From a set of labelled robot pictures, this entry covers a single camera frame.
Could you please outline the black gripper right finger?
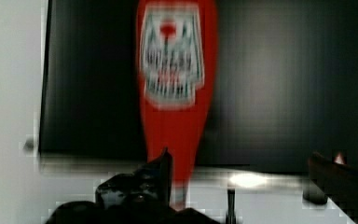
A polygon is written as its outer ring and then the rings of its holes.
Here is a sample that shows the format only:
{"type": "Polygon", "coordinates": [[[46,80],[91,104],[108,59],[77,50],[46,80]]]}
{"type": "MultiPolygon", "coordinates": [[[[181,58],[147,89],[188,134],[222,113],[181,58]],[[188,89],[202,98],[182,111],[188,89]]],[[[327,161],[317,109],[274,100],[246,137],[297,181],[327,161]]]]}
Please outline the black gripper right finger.
{"type": "Polygon", "coordinates": [[[358,171],[345,164],[327,160],[314,152],[308,158],[309,180],[303,199],[315,205],[330,199],[355,224],[358,224],[358,171]]]}

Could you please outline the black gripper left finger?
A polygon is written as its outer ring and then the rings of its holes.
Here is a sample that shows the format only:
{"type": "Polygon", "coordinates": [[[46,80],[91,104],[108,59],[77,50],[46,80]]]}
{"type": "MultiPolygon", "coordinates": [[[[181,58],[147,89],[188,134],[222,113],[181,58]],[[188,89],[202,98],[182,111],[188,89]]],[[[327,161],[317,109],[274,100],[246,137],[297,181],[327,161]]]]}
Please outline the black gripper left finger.
{"type": "Polygon", "coordinates": [[[165,147],[161,154],[130,174],[118,174],[95,190],[103,209],[125,203],[159,202],[168,205],[172,189],[172,155],[165,147]]]}

